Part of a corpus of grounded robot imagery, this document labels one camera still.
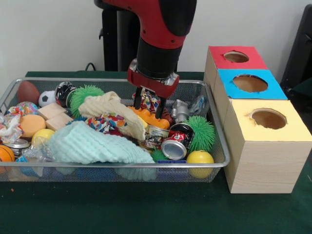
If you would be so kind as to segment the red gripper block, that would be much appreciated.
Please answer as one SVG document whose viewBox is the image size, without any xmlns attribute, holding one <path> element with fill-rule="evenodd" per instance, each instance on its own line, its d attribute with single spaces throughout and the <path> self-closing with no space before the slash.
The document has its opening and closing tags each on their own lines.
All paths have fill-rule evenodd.
<svg viewBox="0 0 312 234">
<path fill-rule="evenodd" d="M 179 75 L 172 73 L 165 79 L 149 78 L 139 72 L 137 68 L 137 59 L 135 58 L 129 65 L 127 80 L 137 87 L 134 99 L 134 108 L 136 110 L 141 107 L 141 92 L 143 88 L 153 91 L 159 96 L 160 104 L 156 110 L 156 119 L 160 119 L 166 105 L 166 98 L 169 98 L 176 90 L 179 83 Z"/>
</svg>

